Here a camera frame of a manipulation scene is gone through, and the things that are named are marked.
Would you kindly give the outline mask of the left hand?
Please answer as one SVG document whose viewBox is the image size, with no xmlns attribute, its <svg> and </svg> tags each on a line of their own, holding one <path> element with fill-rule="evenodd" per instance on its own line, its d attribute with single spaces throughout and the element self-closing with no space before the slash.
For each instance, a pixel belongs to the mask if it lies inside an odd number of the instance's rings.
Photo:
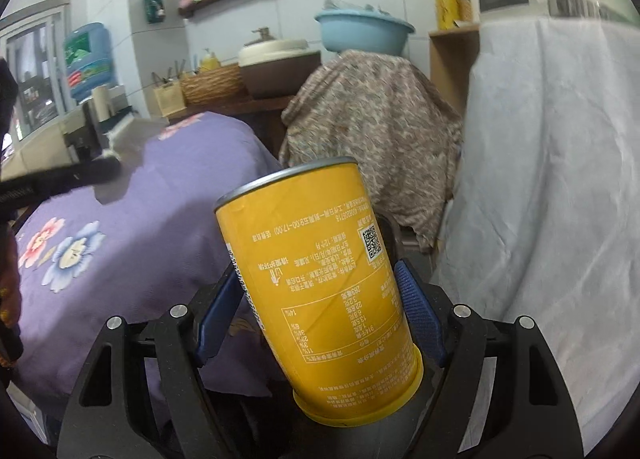
<svg viewBox="0 0 640 459">
<path fill-rule="evenodd" d="M 21 277 L 18 272 L 17 243 L 10 226 L 1 225 L 1 367 L 11 368 L 23 346 L 18 334 L 21 317 Z"/>
</svg>

